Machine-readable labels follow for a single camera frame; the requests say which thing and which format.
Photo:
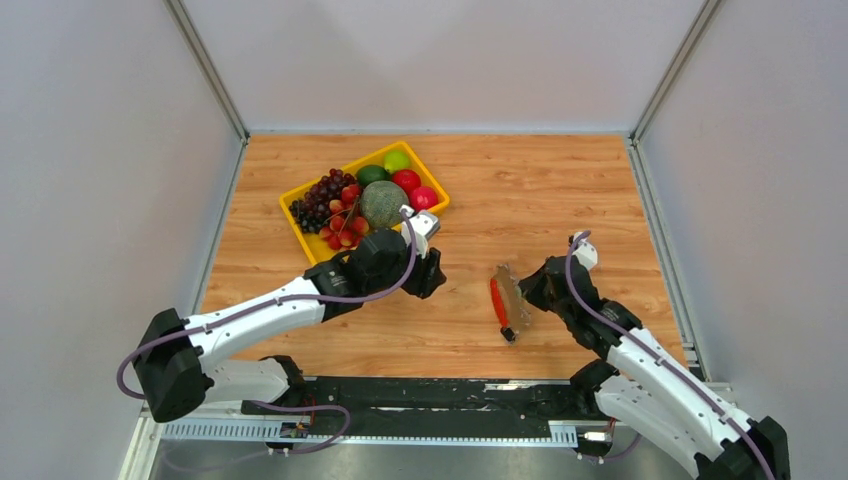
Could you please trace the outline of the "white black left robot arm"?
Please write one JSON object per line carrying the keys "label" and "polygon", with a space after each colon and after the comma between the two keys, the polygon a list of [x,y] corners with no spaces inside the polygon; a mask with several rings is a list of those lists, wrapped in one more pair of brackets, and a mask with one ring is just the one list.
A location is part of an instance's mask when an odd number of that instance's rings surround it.
{"label": "white black left robot arm", "polygon": [[141,387],[135,395],[158,423],[181,419],[203,404],[241,400],[295,413],[304,405],[306,388],[291,359],[276,355],[246,362],[233,355],[397,290],[428,298],[446,281],[441,254],[428,244],[438,230],[434,219],[417,216],[401,231],[378,230],[356,248],[241,304],[189,317],[163,310],[119,369],[133,368]]}

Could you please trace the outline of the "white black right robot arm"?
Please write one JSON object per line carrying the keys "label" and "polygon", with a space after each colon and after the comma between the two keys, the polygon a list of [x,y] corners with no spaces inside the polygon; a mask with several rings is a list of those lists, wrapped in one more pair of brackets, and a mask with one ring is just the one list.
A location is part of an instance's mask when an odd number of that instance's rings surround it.
{"label": "white black right robot arm", "polygon": [[624,422],[694,479],[790,478],[786,430],[769,416],[752,418],[681,366],[634,313],[598,293],[578,260],[549,257],[513,289],[596,354],[571,379],[577,413]]}

